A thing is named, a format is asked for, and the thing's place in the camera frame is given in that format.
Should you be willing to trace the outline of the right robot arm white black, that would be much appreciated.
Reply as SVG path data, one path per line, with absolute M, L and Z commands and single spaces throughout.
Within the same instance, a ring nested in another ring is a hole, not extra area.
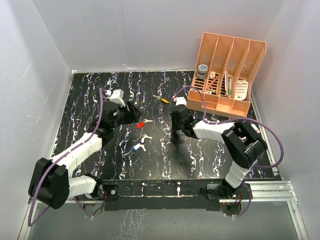
M 248 173 L 268 149 L 252 125 L 244 119 L 210 124 L 194 118 L 182 104 L 175 106 L 170 115 L 173 132 L 181 131 L 193 139 L 223 142 L 231 155 L 232 164 L 222 182 L 213 189 L 201 188 L 200 193 L 218 199 L 233 199 L 239 195 Z

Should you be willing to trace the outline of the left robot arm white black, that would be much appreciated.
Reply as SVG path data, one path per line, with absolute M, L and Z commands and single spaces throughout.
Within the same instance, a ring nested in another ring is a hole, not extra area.
M 34 167 L 28 194 L 53 209 L 67 199 L 87 195 L 93 200 L 103 195 L 102 181 L 91 174 L 73 177 L 74 170 L 92 154 L 102 149 L 121 125 L 137 123 L 141 111 L 131 101 L 123 106 L 107 102 L 84 135 L 69 148 L 50 159 L 40 158 Z

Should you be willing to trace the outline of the key with red tag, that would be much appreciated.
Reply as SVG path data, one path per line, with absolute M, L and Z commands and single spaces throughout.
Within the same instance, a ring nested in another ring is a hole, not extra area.
M 142 122 L 138 123 L 136 128 L 137 129 L 141 129 L 142 127 L 144 127 L 147 123 L 153 123 L 153 120 L 150 119 L 143 119 Z

